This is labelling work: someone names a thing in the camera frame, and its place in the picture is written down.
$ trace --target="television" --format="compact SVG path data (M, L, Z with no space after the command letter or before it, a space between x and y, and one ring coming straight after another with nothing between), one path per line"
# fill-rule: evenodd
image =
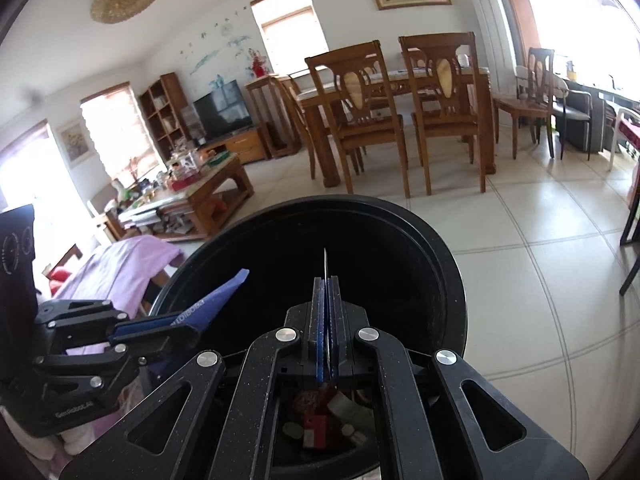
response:
M228 136L253 124L237 81L216 88L194 102L193 107L207 140Z

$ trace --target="bright window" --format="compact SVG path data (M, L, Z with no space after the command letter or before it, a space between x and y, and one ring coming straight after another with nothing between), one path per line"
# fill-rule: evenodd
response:
M46 122L0 152L0 188L9 206L33 204L34 272L82 246L94 228Z
M306 57L329 50L311 0L255 0L252 11L274 72L306 70Z
M640 99L640 34L614 0L530 1L542 47L556 51L556 73L572 61L581 83Z
M91 96L80 106L95 149L112 179L128 187L162 165L128 83Z

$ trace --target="white wall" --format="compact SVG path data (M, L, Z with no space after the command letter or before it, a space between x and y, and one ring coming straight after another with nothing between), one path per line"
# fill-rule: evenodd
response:
M251 47L266 54L250 1L223 0L175 31L144 62L147 82L163 73L176 72L187 98L195 100L210 91L218 75L225 82L237 79L242 85L249 81L246 51ZM403 65L398 36L412 34L472 30L478 36L480 63L486 59L471 0L452 0L450 6L388 10L378 10L374 0L313 2L329 49L380 40L389 69Z
M50 95L39 106L26 110L0 128L0 149L44 119L49 121L54 137L56 137L57 128L74 119L82 120L81 99L125 81L131 83L136 94L144 91L146 76L142 65L138 64L93 76ZM85 135L87 140L91 142L86 130ZM82 161L74 168L67 169L82 203L86 203L111 181L97 155ZM0 193L0 207L4 206L6 206L4 197Z

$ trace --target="chair backrest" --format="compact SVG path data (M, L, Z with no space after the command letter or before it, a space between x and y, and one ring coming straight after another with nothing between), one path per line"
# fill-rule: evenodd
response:
M394 127L396 131L400 130L391 83L378 40L331 50L319 56L308 57L305 61L334 136L338 134L337 120L331 102L338 100L347 108L354 123L364 125L373 121L373 99L386 97ZM380 67L379 73L375 72L376 65ZM329 99L318 75L319 66L325 66L333 73L337 99Z
M549 48L531 47L527 68L529 70L527 99L539 105L546 105L551 113L554 95L554 51Z
M462 78L462 67L456 50L467 46L470 54L473 85L477 87L480 77L476 38L472 32L451 32L446 34L421 34L398 38L402 56L408 72L409 85L414 96L416 112L422 110L418 91L429 89L434 92L440 104L441 116L457 116L471 119L468 78ZM424 75L414 69L424 69Z
M289 76L275 77L273 78L273 83L287 109L289 119L293 123L292 126L294 126L300 136L303 137L303 140L307 142L309 134L306 127L305 115L295 97L300 93L298 84Z

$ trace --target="silver screw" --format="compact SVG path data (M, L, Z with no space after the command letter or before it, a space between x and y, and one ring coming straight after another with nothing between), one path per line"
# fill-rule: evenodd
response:
M436 359L439 363L442 363L444 365L452 365L458 360L456 355L451 350L438 350Z
M370 326L358 330L358 335L360 336L360 339L364 339L364 341L375 341L380 337L378 331Z
M296 338L296 331L292 328L281 328L276 332L276 339L283 343L293 341Z
M196 362L203 368L209 368L218 362L218 355L215 352L203 352L198 356Z

